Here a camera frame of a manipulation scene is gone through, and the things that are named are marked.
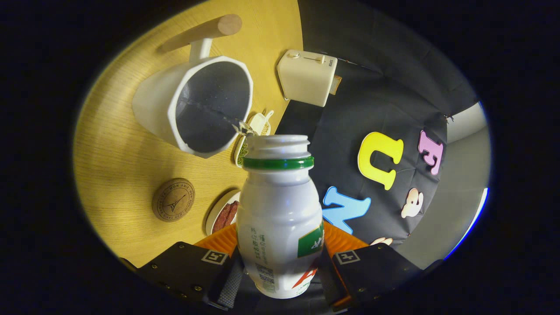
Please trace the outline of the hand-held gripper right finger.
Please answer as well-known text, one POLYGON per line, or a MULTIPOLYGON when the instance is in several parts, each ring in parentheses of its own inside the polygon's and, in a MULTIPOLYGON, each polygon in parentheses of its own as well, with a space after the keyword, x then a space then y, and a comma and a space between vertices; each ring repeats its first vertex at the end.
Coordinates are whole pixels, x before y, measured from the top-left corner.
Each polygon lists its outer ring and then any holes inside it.
POLYGON ((425 273, 389 245, 367 245, 327 221, 323 226, 318 275, 334 311, 375 303, 425 273))

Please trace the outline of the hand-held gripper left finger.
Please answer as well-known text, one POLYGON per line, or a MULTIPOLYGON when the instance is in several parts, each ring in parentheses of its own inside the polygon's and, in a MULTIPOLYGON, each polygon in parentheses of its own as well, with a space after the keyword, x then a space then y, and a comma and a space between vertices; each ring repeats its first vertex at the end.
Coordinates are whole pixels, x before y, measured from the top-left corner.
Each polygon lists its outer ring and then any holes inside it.
POLYGON ((142 267, 130 262, 127 267, 190 305, 228 311, 234 307, 244 269, 237 225, 233 223, 194 245, 176 242, 142 267))

